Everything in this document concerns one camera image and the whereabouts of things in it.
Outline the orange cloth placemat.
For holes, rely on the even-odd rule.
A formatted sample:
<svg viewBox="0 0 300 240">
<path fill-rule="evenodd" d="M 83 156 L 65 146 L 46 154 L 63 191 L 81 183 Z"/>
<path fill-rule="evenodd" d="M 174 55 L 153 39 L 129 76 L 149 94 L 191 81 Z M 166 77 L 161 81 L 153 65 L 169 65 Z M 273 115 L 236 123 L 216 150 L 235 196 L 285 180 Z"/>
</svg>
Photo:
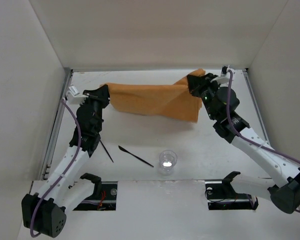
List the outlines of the orange cloth placemat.
<svg viewBox="0 0 300 240">
<path fill-rule="evenodd" d="M 189 92 L 186 76 L 174 84 L 141 85 L 107 82 L 111 105 L 119 112 L 163 116 L 197 123 L 202 101 Z"/>
</svg>

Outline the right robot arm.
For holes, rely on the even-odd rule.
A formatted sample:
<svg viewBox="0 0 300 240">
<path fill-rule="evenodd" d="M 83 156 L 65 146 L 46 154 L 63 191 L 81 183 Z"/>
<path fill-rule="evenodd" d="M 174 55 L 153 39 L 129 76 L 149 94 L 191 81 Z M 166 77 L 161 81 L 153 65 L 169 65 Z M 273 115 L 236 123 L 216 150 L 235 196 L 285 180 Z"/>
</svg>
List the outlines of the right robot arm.
<svg viewBox="0 0 300 240">
<path fill-rule="evenodd" d="M 215 123 L 216 133 L 229 144 L 244 152 L 268 175 L 269 179 L 246 177 L 231 172 L 222 179 L 227 198 L 248 194 L 271 201 L 279 210 L 292 214 L 300 206 L 300 161 L 274 150 L 236 113 L 240 101 L 231 85 L 233 72 L 221 76 L 187 75 L 189 93 L 200 98 L 208 117 Z"/>
</svg>

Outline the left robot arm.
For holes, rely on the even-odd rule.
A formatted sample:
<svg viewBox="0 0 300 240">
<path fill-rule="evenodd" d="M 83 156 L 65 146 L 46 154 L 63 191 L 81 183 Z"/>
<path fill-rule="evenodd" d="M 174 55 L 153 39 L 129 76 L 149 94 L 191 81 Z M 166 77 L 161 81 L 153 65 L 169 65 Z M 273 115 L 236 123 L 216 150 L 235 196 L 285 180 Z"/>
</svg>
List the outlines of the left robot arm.
<svg viewBox="0 0 300 240">
<path fill-rule="evenodd" d="M 100 192 L 101 178 L 84 173 L 82 166 L 91 158 L 101 141 L 103 109 L 110 103 L 108 85 L 79 93 L 70 86 L 67 96 L 60 102 L 67 110 L 79 105 L 76 112 L 69 111 L 75 129 L 69 146 L 55 170 L 34 194 L 26 194 L 21 201 L 23 225 L 30 236 L 57 237 L 63 230 L 67 215 L 84 199 Z"/>
</svg>

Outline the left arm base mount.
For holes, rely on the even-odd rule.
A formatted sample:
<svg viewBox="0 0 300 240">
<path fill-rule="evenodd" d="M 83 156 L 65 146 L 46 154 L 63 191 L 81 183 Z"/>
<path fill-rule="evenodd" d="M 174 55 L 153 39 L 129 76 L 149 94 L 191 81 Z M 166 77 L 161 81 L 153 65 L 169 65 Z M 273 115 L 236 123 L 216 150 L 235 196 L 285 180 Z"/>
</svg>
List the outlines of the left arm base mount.
<svg viewBox="0 0 300 240">
<path fill-rule="evenodd" d="M 103 181 L 92 195 L 85 198 L 74 211 L 115 211 L 117 208 L 118 182 Z"/>
</svg>

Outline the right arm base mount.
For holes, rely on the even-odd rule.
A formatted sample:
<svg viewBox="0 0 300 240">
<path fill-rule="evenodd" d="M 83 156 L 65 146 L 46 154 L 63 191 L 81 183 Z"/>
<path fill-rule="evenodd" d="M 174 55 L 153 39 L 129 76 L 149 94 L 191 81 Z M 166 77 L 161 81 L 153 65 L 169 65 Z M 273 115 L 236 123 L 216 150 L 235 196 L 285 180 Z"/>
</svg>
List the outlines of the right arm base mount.
<svg viewBox="0 0 300 240">
<path fill-rule="evenodd" d="M 255 211 L 259 206 L 257 197 L 245 193 L 236 193 L 229 183 L 222 180 L 206 181 L 204 196 L 210 211 Z"/>
</svg>

